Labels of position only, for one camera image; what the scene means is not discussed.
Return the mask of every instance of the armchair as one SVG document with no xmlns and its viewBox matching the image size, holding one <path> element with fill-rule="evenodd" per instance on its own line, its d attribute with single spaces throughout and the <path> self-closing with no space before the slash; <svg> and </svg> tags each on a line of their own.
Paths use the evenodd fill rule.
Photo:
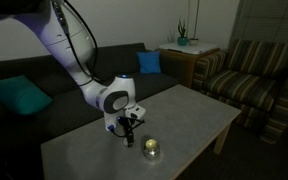
<svg viewBox="0 0 288 180">
<path fill-rule="evenodd" d="M 288 125 L 288 44 L 234 40 L 196 61 L 192 89 L 241 109 L 234 122 L 274 144 Z"/>
</svg>

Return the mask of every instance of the table leg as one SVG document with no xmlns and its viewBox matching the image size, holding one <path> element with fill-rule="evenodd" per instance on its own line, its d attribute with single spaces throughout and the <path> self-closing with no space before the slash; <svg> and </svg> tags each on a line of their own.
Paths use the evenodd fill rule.
<svg viewBox="0 0 288 180">
<path fill-rule="evenodd" d="M 231 123 L 228 124 L 223 131 L 218 135 L 217 139 L 216 139 L 216 143 L 215 143 L 215 147 L 214 147 L 214 153 L 219 155 L 222 151 L 223 145 L 225 143 L 225 139 L 227 136 L 228 131 L 230 130 L 231 127 Z"/>
</svg>

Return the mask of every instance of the wall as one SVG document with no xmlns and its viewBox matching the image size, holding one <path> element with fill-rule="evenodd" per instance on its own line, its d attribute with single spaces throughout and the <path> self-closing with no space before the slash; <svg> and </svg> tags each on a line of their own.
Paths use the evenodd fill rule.
<svg viewBox="0 0 288 180">
<path fill-rule="evenodd" d="M 196 0 L 191 0 L 195 16 Z M 98 45 L 144 42 L 154 50 L 178 36 L 179 18 L 187 18 L 187 0 L 70 0 L 89 25 Z M 201 0 L 197 34 L 225 48 L 239 0 Z M 191 20 L 189 32 L 193 31 Z M 0 60 L 49 54 L 35 35 L 13 19 L 0 21 Z"/>
</svg>

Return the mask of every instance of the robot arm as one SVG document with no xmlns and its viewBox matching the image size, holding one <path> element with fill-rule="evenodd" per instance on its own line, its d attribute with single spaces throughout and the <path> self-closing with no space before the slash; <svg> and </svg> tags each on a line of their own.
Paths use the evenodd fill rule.
<svg viewBox="0 0 288 180">
<path fill-rule="evenodd" d="M 92 37 L 86 24 L 67 3 L 64 0 L 40 0 L 38 8 L 29 6 L 36 12 L 6 12 L 0 14 L 0 20 L 12 17 L 36 34 L 79 85 L 86 102 L 104 112 L 106 130 L 116 127 L 118 117 L 141 119 L 145 109 L 135 102 L 132 78 L 115 77 L 114 82 L 106 87 L 96 82 L 88 71 L 85 63 L 94 53 Z"/>
</svg>

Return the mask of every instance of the blue pillow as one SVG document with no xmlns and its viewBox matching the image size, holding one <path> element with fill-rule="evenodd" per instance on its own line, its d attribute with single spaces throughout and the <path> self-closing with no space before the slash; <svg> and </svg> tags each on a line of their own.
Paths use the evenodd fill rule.
<svg viewBox="0 0 288 180">
<path fill-rule="evenodd" d="M 25 76 L 0 80 L 0 103 L 16 114 L 35 114 L 51 102 L 52 99 Z"/>
<path fill-rule="evenodd" d="M 161 73 L 160 52 L 137 52 L 141 73 Z"/>
</svg>

